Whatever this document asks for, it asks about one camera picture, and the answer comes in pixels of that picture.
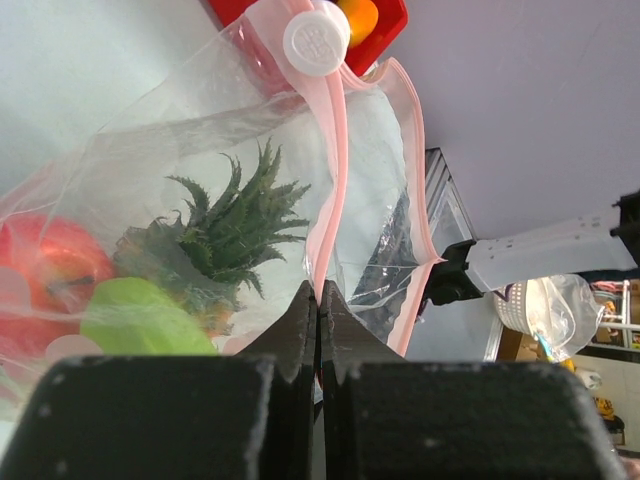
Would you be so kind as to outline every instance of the green pear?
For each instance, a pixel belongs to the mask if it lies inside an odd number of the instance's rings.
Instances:
[[[80,333],[110,355],[215,355],[195,318],[142,278],[115,278],[94,290]]]

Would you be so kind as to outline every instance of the white round cap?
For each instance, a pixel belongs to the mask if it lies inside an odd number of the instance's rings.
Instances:
[[[316,9],[291,19],[282,40],[287,60],[296,70],[312,77],[329,75],[347,56],[351,28],[340,7],[315,1]]]

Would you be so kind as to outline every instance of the pineapple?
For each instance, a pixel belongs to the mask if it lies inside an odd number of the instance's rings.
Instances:
[[[165,289],[198,318],[213,336],[226,331],[229,312],[237,310],[242,283],[263,295],[254,269],[269,260],[284,260],[278,243],[304,237],[285,231],[306,227],[295,203],[309,189],[297,182],[274,187],[281,162],[268,141],[259,146],[258,167],[240,189],[242,169],[229,156],[231,179],[215,203],[193,180],[168,177],[190,193],[189,219],[155,219],[147,228],[129,228],[117,243],[114,264],[120,276],[141,277]]]

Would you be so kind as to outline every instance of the pink bag trim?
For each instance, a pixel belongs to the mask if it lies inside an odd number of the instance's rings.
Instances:
[[[400,122],[400,131],[404,145],[405,173],[407,177],[407,194],[409,197],[409,219],[411,220],[410,237],[413,254],[422,266],[411,274],[411,281],[407,287],[407,298],[412,301],[404,302],[400,314],[396,319],[393,330],[389,334],[387,344],[400,355],[405,355],[409,346],[411,332],[418,315],[422,292],[427,284],[429,273],[433,265],[441,262],[433,241],[427,218],[426,189],[426,159],[424,121],[418,94],[397,60],[389,59],[365,81],[358,78],[348,66],[340,69],[345,85],[353,90],[366,90],[372,86],[379,86],[391,102]],[[393,94],[398,89],[404,95]],[[394,104],[394,100],[409,99],[411,105]],[[411,116],[402,115],[403,111],[411,111]]]
[[[304,75],[289,63],[284,54],[282,39],[287,24],[295,15],[313,9],[310,0],[257,2],[247,9],[245,16],[276,61],[283,77],[309,105],[325,137],[333,190],[320,209],[317,223],[311,228],[306,244],[312,282],[320,298],[346,198],[349,143],[340,73],[326,77]]]

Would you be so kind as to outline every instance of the red tray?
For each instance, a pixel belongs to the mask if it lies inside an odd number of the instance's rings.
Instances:
[[[209,0],[225,27],[257,0]],[[373,62],[407,26],[409,14],[404,0],[371,0],[378,7],[378,24],[357,47],[347,51],[347,65],[356,75],[364,75]]]

